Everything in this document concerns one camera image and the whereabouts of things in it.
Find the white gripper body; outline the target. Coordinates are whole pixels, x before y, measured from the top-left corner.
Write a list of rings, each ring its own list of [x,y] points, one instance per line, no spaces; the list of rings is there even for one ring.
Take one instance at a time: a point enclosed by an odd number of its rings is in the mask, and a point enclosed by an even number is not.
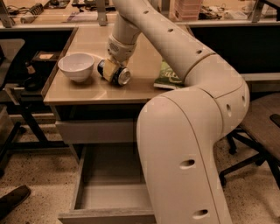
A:
[[[136,46],[136,44],[123,44],[115,39],[112,35],[108,37],[108,54],[119,63],[123,63],[124,61],[128,60],[133,55]]]

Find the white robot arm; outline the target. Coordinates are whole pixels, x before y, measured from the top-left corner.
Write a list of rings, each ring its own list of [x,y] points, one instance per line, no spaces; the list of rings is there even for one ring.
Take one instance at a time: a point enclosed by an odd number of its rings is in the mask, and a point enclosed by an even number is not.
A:
[[[137,147],[156,223],[233,224],[213,147],[246,115],[246,81],[148,0],[112,1],[118,14],[104,73],[129,59],[143,34],[185,84],[152,98],[137,120]]]

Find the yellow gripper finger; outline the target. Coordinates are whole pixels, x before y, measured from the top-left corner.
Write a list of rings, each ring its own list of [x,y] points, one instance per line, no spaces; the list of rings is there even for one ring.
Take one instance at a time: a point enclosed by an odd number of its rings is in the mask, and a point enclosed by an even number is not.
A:
[[[103,77],[105,80],[111,82],[113,80],[114,74],[119,69],[120,65],[115,63],[114,61],[110,59],[104,60],[104,66],[103,66]]]

